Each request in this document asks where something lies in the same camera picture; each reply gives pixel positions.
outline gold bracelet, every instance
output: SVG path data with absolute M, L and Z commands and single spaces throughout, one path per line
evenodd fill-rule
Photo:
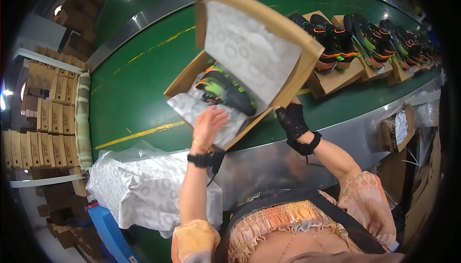
M 201 151 L 206 152 L 206 153 L 209 153 L 209 152 L 210 152 L 209 149 L 204 149 L 204 148 L 199 144 L 199 142 L 198 142 L 197 140 L 194 139 L 194 140 L 192 141 L 192 143 L 195 144 L 195 145 L 197 146 L 197 148 L 199 148 Z

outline gold necklace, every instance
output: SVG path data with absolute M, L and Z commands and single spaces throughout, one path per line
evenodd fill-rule
M 298 225 L 301 225 L 301 219 L 296 218 L 295 222 L 296 222 Z M 288 247 L 290 247 L 291 243 L 293 243 L 293 240 L 295 239 L 295 237 L 296 237 L 296 233 L 295 233 L 295 235 L 293 235 L 293 237 L 291 238 L 290 242 L 289 242 L 288 245 L 286 246 L 285 251 L 284 251 L 284 252 L 282 253 L 282 255 L 280 256 L 279 263 L 281 262 L 282 257 L 283 257 L 283 256 L 285 255 L 285 253 L 287 252 Z M 315 240 L 315 242 L 319 243 L 319 245 L 320 245 L 320 247 L 322 247 L 323 251 L 324 251 L 325 253 L 327 253 L 325 247 L 323 246 L 322 243 L 320 243 L 319 238 L 317 238 L 315 235 L 314 235 L 314 240 Z

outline woman's left hand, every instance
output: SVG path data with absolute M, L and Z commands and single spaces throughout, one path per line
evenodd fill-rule
M 213 145 L 213 140 L 216 135 L 216 131 L 222 126 L 227 124 L 226 118 L 228 114 L 224 114 L 224 110 L 216 110 L 216 105 L 203 111 L 194 122 L 193 139 L 195 139 L 200 149 L 196 144 L 192 145 L 191 153 L 193 151 L 205 153 Z

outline green conveyor belt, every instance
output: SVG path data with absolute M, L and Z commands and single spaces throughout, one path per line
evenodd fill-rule
M 282 15 L 321 10 L 333 15 L 360 12 L 378 23 L 388 14 L 396 25 L 420 33 L 405 13 L 380 0 L 258 0 Z M 188 7 L 154 24 L 121 47 L 92 76 L 90 101 L 93 148 L 132 134 L 181 121 L 166 104 L 163 92 L 201 51 L 195 48 L 194 10 Z M 419 72 L 409 82 L 388 87 L 386 80 L 355 83 L 325 98 L 299 96 L 309 127 L 318 130 L 360 116 L 414 91 L 437 75 Z M 104 149 L 120 151 L 144 139 L 165 151 L 190 147 L 192 133 L 186 125 L 157 131 L 113 144 Z M 274 116 L 267 116 L 233 150 L 285 139 Z

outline black lace glove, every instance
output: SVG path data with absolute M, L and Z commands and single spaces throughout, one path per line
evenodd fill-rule
M 301 104 L 290 103 L 286 109 L 275 110 L 280 125 L 285 130 L 288 140 L 296 140 L 305 132 L 309 131 L 308 125 L 304 121 L 303 106 Z

